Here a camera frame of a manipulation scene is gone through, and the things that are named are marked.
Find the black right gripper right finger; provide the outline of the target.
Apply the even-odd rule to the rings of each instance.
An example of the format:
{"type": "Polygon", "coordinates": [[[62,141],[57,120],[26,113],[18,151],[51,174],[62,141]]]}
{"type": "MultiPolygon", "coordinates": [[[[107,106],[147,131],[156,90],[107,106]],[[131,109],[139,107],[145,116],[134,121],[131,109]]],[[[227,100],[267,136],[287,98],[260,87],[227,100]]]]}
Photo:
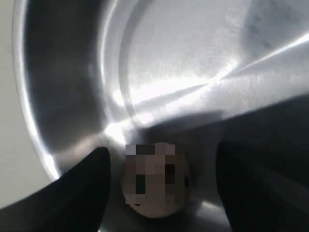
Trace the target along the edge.
{"type": "Polygon", "coordinates": [[[232,231],[308,231],[307,148],[221,141],[216,181],[232,231]]]}

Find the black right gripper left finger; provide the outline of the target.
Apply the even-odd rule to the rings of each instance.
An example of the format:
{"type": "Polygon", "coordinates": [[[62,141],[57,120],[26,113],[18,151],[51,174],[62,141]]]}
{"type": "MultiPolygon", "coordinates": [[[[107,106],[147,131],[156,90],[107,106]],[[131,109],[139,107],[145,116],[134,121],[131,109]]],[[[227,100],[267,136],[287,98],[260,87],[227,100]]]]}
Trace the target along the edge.
{"type": "Polygon", "coordinates": [[[58,180],[0,210],[2,232],[97,232],[111,185],[108,149],[98,147],[58,180]]]}

